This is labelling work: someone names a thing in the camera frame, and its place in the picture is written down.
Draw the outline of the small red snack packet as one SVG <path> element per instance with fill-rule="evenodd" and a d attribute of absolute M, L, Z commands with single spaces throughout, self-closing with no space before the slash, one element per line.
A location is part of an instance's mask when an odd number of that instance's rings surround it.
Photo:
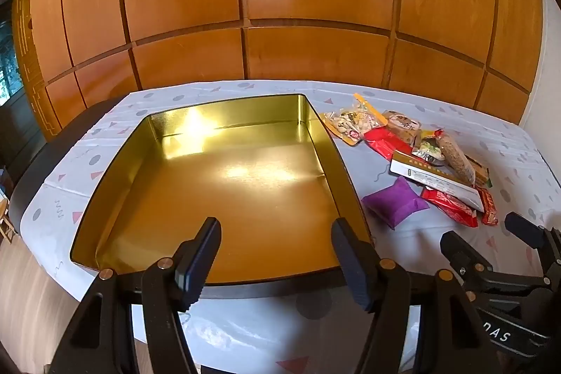
<path fill-rule="evenodd" d="M 480 188 L 480 187 L 477 188 L 477 191 L 480 195 L 483 205 L 481 222 L 487 226 L 497 226 L 499 220 L 496 211 L 496 206 L 494 204 L 491 193 L 487 189 Z"/>

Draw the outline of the purple snack pouch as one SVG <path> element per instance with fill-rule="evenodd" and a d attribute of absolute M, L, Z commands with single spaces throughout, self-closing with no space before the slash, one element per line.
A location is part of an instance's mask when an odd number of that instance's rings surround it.
<path fill-rule="evenodd" d="M 413 213 L 429 209 L 428 202 L 413 191 L 404 177 L 398 177 L 387 188 L 370 193 L 361 202 L 391 230 Z"/>

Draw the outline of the long white gold box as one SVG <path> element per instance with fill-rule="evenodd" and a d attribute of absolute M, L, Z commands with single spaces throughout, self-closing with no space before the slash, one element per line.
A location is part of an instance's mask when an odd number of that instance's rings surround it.
<path fill-rule="evenodd" d="M 480 194 L 474 187 L 463 184 L 455 177 L 445 174 L 413 156 L 394 151 L 390 162 L 390 172 L 447 193 L 477 211 L 484 211 Z"/>

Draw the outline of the sesame bar clear packet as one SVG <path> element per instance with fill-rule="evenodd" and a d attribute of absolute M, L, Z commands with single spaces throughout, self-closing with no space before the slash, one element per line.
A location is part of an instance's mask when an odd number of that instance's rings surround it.
<path fill-rule="evenodd" d="M 446 161 L 457 177 L 470 186 L 475 184 L 475 170 L 457 142 L 444 130 L 434 131 L 434 137 Z"/>

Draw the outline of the yellow green foil snack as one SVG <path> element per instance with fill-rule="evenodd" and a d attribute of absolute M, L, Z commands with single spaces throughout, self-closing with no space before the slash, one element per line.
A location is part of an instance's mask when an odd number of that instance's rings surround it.
<path fill-rule="evenodd" d="M 445 163 L 445 157 L 437 144 L 435 131 L 418 131 L 414 138 L 412 154 L 434 166 L 443 166 Z"/>

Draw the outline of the red cake packet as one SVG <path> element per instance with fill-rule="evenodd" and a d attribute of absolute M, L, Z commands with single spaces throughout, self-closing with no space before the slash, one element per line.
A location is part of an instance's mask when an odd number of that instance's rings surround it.
<path fill-rule="evenodd" d="M 363 141 L 386 161 L 391 161 L 395 151 L 411 155 L 413 148 L 386 127 L 377 127 L 363 136 Z"/>

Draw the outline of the brown pastry packet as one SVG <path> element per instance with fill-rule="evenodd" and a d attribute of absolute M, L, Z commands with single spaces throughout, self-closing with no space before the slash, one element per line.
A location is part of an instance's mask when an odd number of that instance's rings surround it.
<path fill-rule="evenodd" d="M 393 110 L 386 110 L 382 115 L 387 120 L 386 127 L 392 133 L 407 143 L 407 145 L 414 145 L 421 132 L 420 122 Z"/>

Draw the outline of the orange nut snack bag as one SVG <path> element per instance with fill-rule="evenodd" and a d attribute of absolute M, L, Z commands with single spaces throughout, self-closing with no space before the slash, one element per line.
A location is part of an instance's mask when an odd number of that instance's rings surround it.
<path fill-rule="evenodd" d="M 349 146 L 356 146 L 371 130 L 388 125 L 387 118 L 362 95 L 356 93 L 354 98 L 356 101 L 350 108 L 319 114 L 325 128 Z"/>

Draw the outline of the cracker pack green ends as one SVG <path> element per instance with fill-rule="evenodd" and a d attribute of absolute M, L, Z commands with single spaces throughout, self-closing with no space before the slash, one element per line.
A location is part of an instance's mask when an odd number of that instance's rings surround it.
<path fill-rule="evenodd" d="M 475 184 L 480 188 L 492 188 L 491 175 L 489 168 L 477 161 L 475 158 L 466 156 L 475 172 Z"/>

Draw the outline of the gold rectangular tin box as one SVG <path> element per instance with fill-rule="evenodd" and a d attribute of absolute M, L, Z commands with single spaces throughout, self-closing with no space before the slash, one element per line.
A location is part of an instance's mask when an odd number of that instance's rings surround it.
<path fill-rule="evenodd" d="M 206 299 L 336 288 L 331 228 L 371 232 L 350 174 L 310 100 L 265 95 L 146 115 L 101 175 L 70 259 L 143 271 L 214 217 L 222 242 Z"/>

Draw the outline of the wooden stool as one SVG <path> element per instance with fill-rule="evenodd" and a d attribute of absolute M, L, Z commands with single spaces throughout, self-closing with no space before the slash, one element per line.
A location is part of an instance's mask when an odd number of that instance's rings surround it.
<path fill-rule="evenodd" d="M 1 197 L 0 201 L 0 232 L 8 243 L 12 243 L 16 232 L 8 217 L 8 200 L 5 197 Z"/>

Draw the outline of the window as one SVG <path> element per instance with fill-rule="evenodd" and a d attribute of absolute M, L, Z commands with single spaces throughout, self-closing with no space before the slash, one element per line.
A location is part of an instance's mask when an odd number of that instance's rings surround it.
<path fill-rule="evenodd" d="M 5 104 L 23 88 L 12 32 L 12 0 L 1 0 L 0 102 Z"/>

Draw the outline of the wooden panel cabinet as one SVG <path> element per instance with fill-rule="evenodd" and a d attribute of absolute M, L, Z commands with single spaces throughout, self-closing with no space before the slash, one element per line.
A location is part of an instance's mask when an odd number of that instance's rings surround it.
<path fill-rule="evenodd" d="M 13 0 L 43 134 L 137 89 L 218 80 L 387 88 L 519 122 L 542 0 Z"/>

